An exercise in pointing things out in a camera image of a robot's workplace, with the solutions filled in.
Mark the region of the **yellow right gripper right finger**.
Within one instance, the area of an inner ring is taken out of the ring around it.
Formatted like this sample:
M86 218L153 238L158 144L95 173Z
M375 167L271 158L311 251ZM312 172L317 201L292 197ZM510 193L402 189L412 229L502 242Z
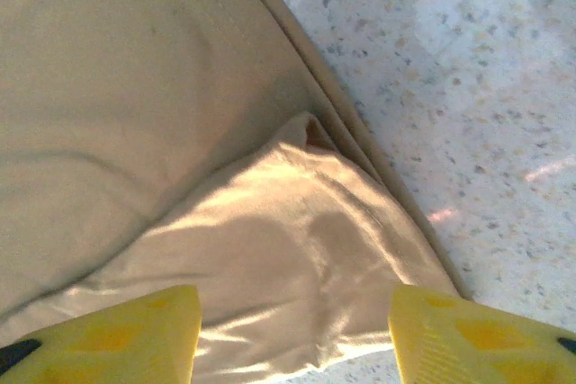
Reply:
M388 315L404 383L573 383L575 334L411 285Z

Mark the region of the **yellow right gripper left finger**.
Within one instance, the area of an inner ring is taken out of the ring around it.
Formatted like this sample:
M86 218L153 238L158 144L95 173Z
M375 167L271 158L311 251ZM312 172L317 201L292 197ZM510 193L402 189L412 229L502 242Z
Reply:
M202 325L179 285L34 331L1 349L3 383L189 383Z

